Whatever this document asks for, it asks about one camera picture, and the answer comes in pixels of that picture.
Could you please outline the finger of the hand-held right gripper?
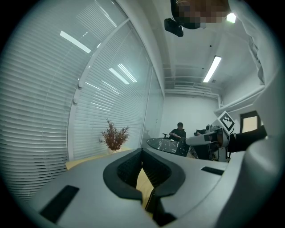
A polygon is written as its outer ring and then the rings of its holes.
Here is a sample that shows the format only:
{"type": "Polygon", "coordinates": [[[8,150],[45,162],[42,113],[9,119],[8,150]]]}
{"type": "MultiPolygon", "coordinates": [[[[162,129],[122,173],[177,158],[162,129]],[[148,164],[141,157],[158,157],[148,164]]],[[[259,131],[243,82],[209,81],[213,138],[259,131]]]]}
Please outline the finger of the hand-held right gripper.
{"type": "Polygon", "coordinates": [[[189,146],[208,145],[211,143],[209,135],[210,134],[201,134],[194,137],[190,137],[185,139],[185,143],[189,146]]]}

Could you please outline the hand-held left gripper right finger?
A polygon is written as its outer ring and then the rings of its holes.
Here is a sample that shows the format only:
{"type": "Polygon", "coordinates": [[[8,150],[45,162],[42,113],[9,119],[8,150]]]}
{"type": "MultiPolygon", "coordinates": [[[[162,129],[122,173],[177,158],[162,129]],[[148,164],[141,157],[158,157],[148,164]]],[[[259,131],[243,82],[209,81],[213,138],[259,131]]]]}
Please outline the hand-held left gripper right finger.
{"type": "Polygon", "coordinates": [[[216,222],[225,199],[213,191],[225,163],[142,150],[142,193],[153,187],[153,214],[142,211],[143,222],[216,222]]]}

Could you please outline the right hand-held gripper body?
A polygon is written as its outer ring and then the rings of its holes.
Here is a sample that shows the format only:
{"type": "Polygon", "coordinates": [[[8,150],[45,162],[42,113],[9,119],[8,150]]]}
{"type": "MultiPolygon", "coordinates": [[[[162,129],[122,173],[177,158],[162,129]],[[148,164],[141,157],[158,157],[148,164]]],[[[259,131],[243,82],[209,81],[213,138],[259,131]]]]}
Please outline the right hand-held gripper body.
{"type": "Polygon", "coordinates": [[[206,126],[205,141],[209,143],[209,159],[214,161],[229,161],[228,145],[233,133],[235,122],[224,111],[212,124],[206,126]]]}

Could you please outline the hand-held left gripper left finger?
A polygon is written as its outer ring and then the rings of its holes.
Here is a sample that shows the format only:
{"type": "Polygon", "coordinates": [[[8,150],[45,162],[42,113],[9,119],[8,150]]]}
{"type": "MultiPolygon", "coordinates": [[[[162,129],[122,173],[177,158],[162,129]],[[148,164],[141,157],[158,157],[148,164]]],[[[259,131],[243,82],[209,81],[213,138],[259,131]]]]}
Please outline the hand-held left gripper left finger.
{"type": "Polygon", "coordinates": [[[131,153],[119,152],[80,163],[53,179],[29,201],[40,212],[66,185],[79,191],[57,222],[62,228],[158,228],[139,200],[123,199],[108,189],[103,171],[111,162],[131,153]]]}

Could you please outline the black tissue box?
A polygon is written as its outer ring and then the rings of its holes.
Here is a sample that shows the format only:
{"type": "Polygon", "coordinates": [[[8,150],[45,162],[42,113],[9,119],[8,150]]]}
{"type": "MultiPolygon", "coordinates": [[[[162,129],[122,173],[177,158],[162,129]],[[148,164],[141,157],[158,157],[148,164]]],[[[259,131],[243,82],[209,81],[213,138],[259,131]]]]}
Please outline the black tissue box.
{"type": "Polygon", "coordinates": [[[195,159],[210,159],[207,145],[191,146],[190,153],[195,159]]]}

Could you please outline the black remote control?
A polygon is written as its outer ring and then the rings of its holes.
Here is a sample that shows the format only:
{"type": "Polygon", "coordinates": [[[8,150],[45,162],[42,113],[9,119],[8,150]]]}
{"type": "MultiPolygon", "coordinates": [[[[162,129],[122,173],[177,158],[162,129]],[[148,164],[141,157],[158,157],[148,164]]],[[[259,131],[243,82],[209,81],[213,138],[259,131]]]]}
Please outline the black remote control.
{"type": "Polygon", "coordinates": [[[189,152],[189,145],[186,144],[186,138],[181,138],[178,143],[176,154],[186,157],[189,152]]]}

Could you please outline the person's right forearm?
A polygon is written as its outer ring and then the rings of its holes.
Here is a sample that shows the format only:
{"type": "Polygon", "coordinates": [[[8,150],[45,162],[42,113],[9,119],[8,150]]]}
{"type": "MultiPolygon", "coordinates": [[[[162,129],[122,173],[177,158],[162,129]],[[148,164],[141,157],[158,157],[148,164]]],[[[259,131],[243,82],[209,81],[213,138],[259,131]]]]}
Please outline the person's right forearm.
{"type": "Polygon", "coordinates": [[[246,151],[251,144],[264,139],[266,136],[267,133],[264,125],[249,132],[231,134],[227,146],[228,152],[234,153],[239,151],[246,151]]]}

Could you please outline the dark framed door window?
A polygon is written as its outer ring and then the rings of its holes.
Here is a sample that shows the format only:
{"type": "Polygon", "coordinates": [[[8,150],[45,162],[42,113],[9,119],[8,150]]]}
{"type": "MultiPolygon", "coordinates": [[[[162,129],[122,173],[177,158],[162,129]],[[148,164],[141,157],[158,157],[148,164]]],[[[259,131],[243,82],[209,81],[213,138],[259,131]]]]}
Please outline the dark framed door window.
{"type": "Polygon", "coordinates": [[[245,133],[256,130],[261,126],[261,119],[256,111],[240,115],[240,132],[245,133]]]}

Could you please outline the black marble round table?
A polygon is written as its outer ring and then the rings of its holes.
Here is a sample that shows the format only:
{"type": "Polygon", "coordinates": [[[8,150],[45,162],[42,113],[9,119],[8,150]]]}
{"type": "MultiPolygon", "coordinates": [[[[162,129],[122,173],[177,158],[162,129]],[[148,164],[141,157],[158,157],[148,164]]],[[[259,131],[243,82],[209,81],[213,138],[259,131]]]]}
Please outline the black marble round table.
{"type": "Polygon", "coordinates": [[[147,140],[147,144],[156,150],[172,154],[176,153],[178,147],[177,141],[172,142],[167,138],[150,138],[147,140]]]}

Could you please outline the person's grey shirt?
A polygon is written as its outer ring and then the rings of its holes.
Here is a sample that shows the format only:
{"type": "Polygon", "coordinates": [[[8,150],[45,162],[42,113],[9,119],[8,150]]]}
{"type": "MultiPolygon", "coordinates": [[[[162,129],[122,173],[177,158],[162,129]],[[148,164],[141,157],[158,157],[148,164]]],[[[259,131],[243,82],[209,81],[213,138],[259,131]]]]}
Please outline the person's grey shirt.
{"type": "Polygon", "coordinates": [[[285,228],[285,52],[255,9],[265,0],[228,0],[250,37],[251,52],[265,88],[254,106],[267,137],[245,152],[234,191],[223,208],[220,228],[285,228]]]}

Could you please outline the reddish plant in white pot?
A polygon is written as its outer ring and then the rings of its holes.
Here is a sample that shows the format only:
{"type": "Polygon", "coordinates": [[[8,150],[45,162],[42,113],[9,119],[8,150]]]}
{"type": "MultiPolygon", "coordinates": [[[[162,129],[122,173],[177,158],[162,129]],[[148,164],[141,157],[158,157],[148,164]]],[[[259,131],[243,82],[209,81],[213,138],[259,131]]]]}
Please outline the reddish plant in white pot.
{"type": "Polygon", "coordinates": [[[106,121],[108,126],[101,132],[102,138],[99,138],[98,142],[105,144],[113,153],[117,153],[129,138],[129,126],[117,128],[108,118],[106,121]]]}

